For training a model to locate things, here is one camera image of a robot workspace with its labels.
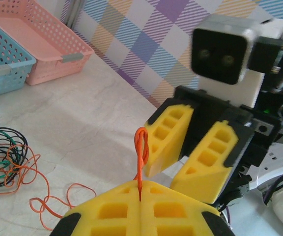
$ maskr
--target white table surface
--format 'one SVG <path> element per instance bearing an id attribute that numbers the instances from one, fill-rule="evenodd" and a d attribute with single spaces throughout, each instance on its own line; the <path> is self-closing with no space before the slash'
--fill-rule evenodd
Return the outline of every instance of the white table surface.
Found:
<path id="1" fill-rule="evenodd" d="M 1 95 L 0 127 L 25 135 L 33 151 L 41 154 L 38 169 L 49 180 L 51 194 L 65 200 L 67 187 L 74 182 L 101 194 L 131 180 L 137 169 L 134 133 L 154 111 L 152 104 L 93 55 L 81 73 Z M 180 166 L 177 163 L 152 180 L 169 186 Z M 17 193 L 0 196 L 0 236 L 48 236 L 28 203 L 46 194 L 46 183 L 38 177 Z M 76 187 L 70 196 L 72 204 L 78 205 L 93 194 Z M 236 236 L 283 235 L 283 225 L 273 212 L 259 214 L 263 208 L 258 210 L 257 204 L 250 194 L 230 208 Z M 58 214 L 68 210 L 55 200 L 48 205 Z M 274 226 L 266 220 L 271 217 Z M 58 222 L 47 212 L 43 218 L 50 228 Z M 282 231 L 272 230 L 276 227 Z"/>

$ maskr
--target checkered wall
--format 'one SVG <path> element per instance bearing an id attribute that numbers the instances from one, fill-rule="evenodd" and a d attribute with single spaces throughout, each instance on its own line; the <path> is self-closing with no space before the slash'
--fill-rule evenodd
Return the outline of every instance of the checkered wall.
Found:
<path id="1" fill-rule="evenodd" d="M 283 0 L 87 0 L 75 31 L 158 107 L 177 85 L 197 87 L 190 37 L 210 13 L 283 18 Z"/>

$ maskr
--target tangled wires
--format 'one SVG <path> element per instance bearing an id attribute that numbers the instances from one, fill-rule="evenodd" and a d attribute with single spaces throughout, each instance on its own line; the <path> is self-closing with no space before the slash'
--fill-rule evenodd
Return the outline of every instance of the tangled wires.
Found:
<path id="1" fill-rule="evenodd" d="M 20 132 L 0 128 L 0 187 L 14 180 L 19 171 L 16 166 L 22 166 L 27 159 L 27 146 L 27 140 Z"/>

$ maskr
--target yellow foam block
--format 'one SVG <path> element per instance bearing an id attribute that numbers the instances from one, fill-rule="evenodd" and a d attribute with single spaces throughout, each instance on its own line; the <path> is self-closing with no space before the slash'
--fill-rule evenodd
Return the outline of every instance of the yellow foam block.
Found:
<path id="1" fill-rule="evenodd" d="M 213 207 L 147 180 L 143 181 L 140 202 L 137 181 L 133 180 L 68 211 L 64 218 L 75 213 L 81 215 L 71 235 L 66 234 L 65 224 L 53 233 L 55 236 L 213 236 L 203 212 L 219 217 Z"/>
<path id="2" fill-rule="evenodd" d="M 175 175 L 170 188 L 200 202 L 214 203 L 232 171 L 224 161 L 237 142 L 227 121 L 216 122 Z"/>
<path id="3" fill-rule="evenodd" d="M 144 167 L 147 177 L 155 176 L 178 161 L 193 111 L 190 105 L 172 105 L 152 125 L 145 124 L 149 145 L 149 159 Z"/>

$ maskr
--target orange wire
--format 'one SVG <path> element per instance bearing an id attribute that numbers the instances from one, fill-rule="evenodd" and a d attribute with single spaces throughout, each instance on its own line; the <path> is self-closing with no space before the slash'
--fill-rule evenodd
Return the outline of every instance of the orange wire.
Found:
<path id="1" fill-rule="evenodd" d="M 9 156 L 10 150 L 12 150 L 12 149 L 15 148 L 15 147 L 25 147 L 25 148 L 29 149 L 30 152 L 32 153 L 32 157 L 31 157 L 30 159 L 28 159 L 28 161 L 26 161 L 22 166 L 15 164 L 15 163 L 12 161 L 12 159 L 10 158 L 10 156 Z M 47 210 L 51 215 L 53 215 L 53 216 L 55 216 L 55 217 L 57 217 L 57 218 L 59 218 L 59 219 L 61 219 L 63 216 L 61 216 L 61 215 L 57 214 L 56 212 L 52 211 L 52 210 L 47 206 L 47 202 L 48 202 L 49 199 L 56 199 L 56 200 L 58 200 L 59 202 L 61 202 L 62 204 L 66 205 L 66 206 L 68 206 L 70 209 L 72 209 L 72 208 L 74 208 L 75 206 L 74 206 L 74 205 L 71 205 L 71 202 L 70 202 L 70 200 L 69 200 L 69 195 L 68 195 L 68 193 L 69 193 L 70 189 L 71 189 L 73 186 L 78 185 L 78 186 L 87 188 L 87 189 L 91 190 L 91 191 L 94 193 L 95 196 L 97 196 L 97 193 L 96 193 L 92 188 L 89 188 L 89 187 L 87 187 L 87 186 L 85 186 L 85 185 L 83 185 L 83 184 L 80 184 L 80 183 L 73 183 L 72 185 L 70 185 L 70 186 L 68 187 L 67 192 L 66 192 L 66 199 L 67 199 L 67 202 L 64 202 L 62 199 L 60 199 L 60 198 L 58 198 L 58 197 L 55 197 L 55 196 L 50 195 L 50 184 L 49 184 L 49 181 L 48 181 L 48 179 L 46 178 L 46 176 L 45 176 L 43 173 L 41 173 L 40 171 L 38 171 L 37 161 L 39 160 L 39 158 L 40 158 L 40 155 L 39 155 L 39 154 L 38 154 L 38 155 L 35 155 L 34 152 L 32 151 L 32 149 L 31 149 L 29 146 L 27 146 L 27 145 L 20 145 L 20 144 L 18 144 L 18 145 L 10 146 L 9 149 L 7 150 L 7 153 L 6 153 L 6 159 L 11 163 L 11 165 L 12 165 L 13 167 L 10 168 L 8 171 L 6 171 L 6 170 L 0 168 L 0 173 L 2 173 L 2 174 L 5 175 L 5 178 L 4 178 L 4 185 L 5 185 L 5 187 L 8 187 L 8 188 L 9 188 L 9 187 L 11 187 L 11 186 L 14 185 L 15 180 L 13 179 L 13 180 L 7 185 L 7 184 L 6 184 L 7 176 L 8 176 L 10 173 L 17 172 L 17 174 L 18 174 L 17 187 L 16 187 L 16 189 L 13 190 L 13 191 L 0 192 L 0 195 L 15 193 L 15 192 L 18 191 L 18 189 L 19 189 L 19 187 L 21 186 L 21 184 L 30 184 L 30 183 L 32 183 L 32 182 L 35 181 L 35 179 L 36 179 L 36 177 L 37 177 L 38 174 L 41 175 L 41 176 L 44 178 L 45 182 L 46 182 L 48 194 L 47 194 L 47 196 L 46 196 L 44 199 L 31 198 L 31 199 L 29 200 L 29 205 L 30 205 L 31 209 L 32 209 L 34 212 L 39 213 L 39 218 L 40 218 L 40 221 L 41 221 L 42 226 L 43 226 L 45 229 L 52 231 L 52 229 L 50 229 L 49 227 L 47 227 L 47 226 L 44 224 L 43 219 L 42 219 L 42 213 L 43 213 L 45 210 Z M 24 182 L 24 177 L 26 176 L 26 174 L 27 174 L 30 170 L 34 171 L 34 172 L 35 172 L 35 175 L 34 175 L 34 177 L 33 177 L 33 179 L 32 179 L 31 181 L 29 181 L 29 182 Z M 33 203 L 34 201 L 38 201 L 38 202 L 41 203 L 40 210 L 37 210 L 37 209 L 33 206 L 32 203 Z"/>
<path id="2" fill-rule="evenodd" d="M 137 174 L 134 180 L 137 180 L 137 188 L 142 200 L 142 169 L 147 164 L 149 158 L 148 132 L 145 127 L 140 127 L 134 136 L 135 150 L 137 154 Z"/>

